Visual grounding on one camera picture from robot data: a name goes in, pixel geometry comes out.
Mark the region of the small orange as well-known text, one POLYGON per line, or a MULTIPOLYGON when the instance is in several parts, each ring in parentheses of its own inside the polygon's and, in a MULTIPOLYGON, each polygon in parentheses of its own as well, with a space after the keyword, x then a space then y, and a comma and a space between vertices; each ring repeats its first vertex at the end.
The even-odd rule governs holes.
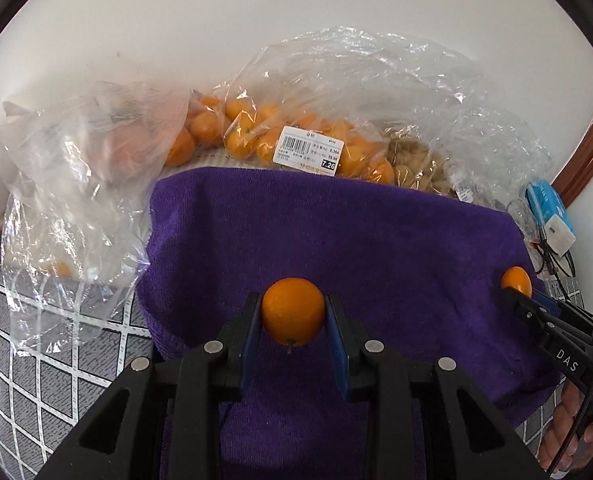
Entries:
POLYGON ((529 298, 533 295, 533 286, 528 272, 521 266, 512 266, 504 272, 501 281, 502 289, 511 288, 529 298))

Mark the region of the large orange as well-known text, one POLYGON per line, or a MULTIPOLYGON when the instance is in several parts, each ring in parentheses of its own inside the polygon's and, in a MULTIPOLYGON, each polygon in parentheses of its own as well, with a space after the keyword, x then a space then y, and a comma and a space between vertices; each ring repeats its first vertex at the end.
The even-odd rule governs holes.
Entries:
POLYGON ((304 278, 283 278, 266 290, 261 313, 268 336, 291 352, 310 344, 323 328, 324 295, 304 278))

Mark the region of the clear bag left fruits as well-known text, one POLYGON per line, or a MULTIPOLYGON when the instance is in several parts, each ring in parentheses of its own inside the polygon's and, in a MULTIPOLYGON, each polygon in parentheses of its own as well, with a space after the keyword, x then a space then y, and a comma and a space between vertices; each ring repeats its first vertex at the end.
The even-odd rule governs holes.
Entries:
POLYGON ((189 98, 181 84, 103 81, 4 125, 1 272, 18 352, 86 344, 133 292, 189 98))

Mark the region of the blue white small box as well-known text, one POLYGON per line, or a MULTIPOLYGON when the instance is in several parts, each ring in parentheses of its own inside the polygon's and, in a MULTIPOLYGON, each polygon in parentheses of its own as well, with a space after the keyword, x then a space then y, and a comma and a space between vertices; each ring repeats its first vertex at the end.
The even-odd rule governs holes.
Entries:
POLYGON ((577 237, 559 194, 547 181, 539 179, 528 184, 525 196, 548 247, 559 257, 566 255, 577 237))

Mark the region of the purple fluffy towel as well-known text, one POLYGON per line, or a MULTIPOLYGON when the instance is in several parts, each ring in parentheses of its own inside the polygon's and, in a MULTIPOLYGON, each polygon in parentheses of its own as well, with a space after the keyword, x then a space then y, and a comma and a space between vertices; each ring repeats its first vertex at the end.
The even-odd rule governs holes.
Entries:
MULTIPOLYGON (((499 300, 530 269, 508 214, 395 186, 258 169, 201 168, 151 197, 137 296, 165 359, 217 336, 250 292, 305 278, 403 356, 454 359, 518 426, 559 373, 499 300)), ((252 385, 222 431, 228 479, 357 479, 367 408, 343 401, 328 344, 258 347, 252 385)))

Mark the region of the grey checked tablecloth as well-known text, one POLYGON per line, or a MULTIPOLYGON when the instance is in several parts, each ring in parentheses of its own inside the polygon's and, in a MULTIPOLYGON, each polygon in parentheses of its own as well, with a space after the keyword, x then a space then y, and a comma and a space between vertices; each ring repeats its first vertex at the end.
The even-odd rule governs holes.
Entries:
POLYGON ((31 479, 84 414, 152 341, 135 297, 100 336, 56 356, 17 356, 0 270, 0 466, 11 479, 31 479))

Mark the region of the clear bag of mandarins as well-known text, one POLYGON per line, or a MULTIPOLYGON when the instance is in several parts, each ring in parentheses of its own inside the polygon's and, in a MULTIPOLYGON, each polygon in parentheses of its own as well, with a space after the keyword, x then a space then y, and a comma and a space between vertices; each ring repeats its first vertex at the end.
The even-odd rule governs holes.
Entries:
POLYGON ((487 99, 464 55, 429 40, 326 28, 271 44, 208 98, 230 154, 272 167, 282 127, 341 142, 340 177, 492 208, 551 172, 528 124, 487 99))

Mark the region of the brown door frame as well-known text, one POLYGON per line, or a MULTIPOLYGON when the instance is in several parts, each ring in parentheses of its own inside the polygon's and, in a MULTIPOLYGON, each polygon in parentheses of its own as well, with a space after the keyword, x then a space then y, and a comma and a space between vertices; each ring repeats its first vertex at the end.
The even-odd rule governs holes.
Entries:
POLYGON ((553 182, 563 204, 569 207, 593 178, 593 121, 580 144, 553 182))

